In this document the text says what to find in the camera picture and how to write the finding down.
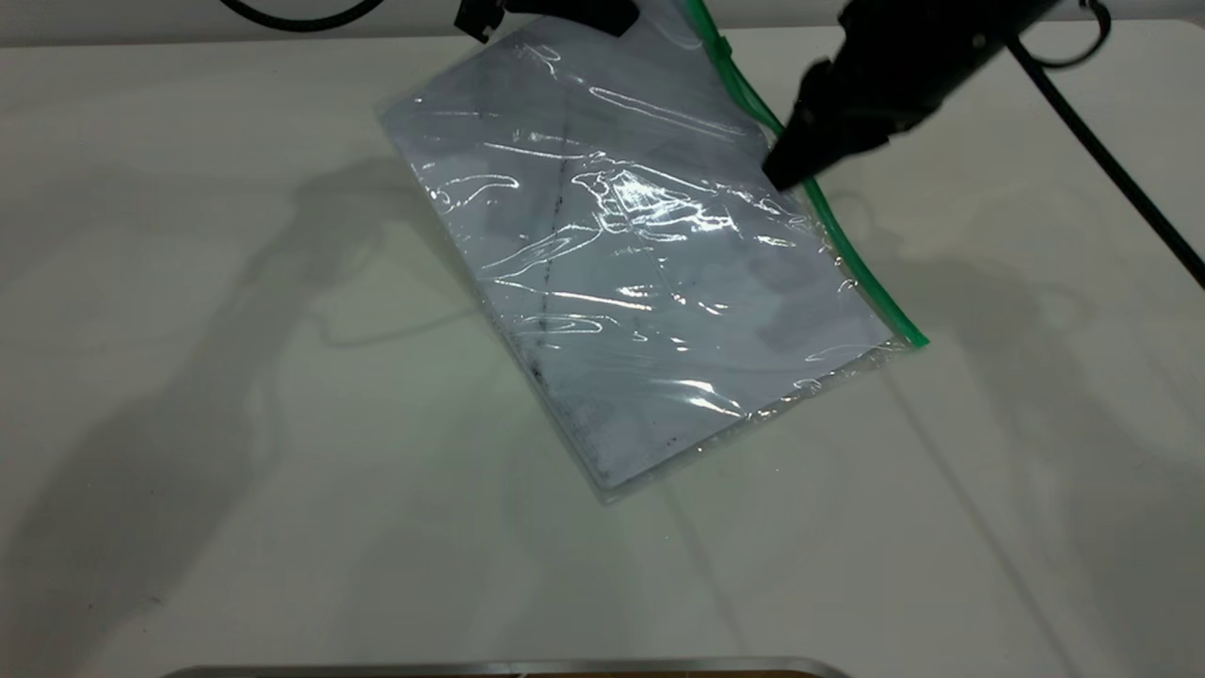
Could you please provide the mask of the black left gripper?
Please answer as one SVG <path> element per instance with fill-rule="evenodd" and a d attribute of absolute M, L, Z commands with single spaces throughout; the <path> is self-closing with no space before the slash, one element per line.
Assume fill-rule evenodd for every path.
<path fill-rule="evenodd" d="M 635 1 L 609 0 L 531 0 L 509 1 L 509 13 L 556 17 L 590 26 L 611 36 L 624 35 L 637 22 Z M 504 0 L 462 0 L 455 28 L 482 45 L 490 41 L 506 14 Z"/>

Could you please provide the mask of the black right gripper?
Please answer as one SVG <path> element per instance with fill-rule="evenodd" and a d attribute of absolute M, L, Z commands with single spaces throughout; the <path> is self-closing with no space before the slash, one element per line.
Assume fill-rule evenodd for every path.
<path fill-rule="evenodd" d="M 1003 51 L 1003 35 L 1052 1 L 848 1 L 844 43 L 804 73 L 797 102 L 763 163 L 775 189 L 813 179 L 929 119 Z"/>

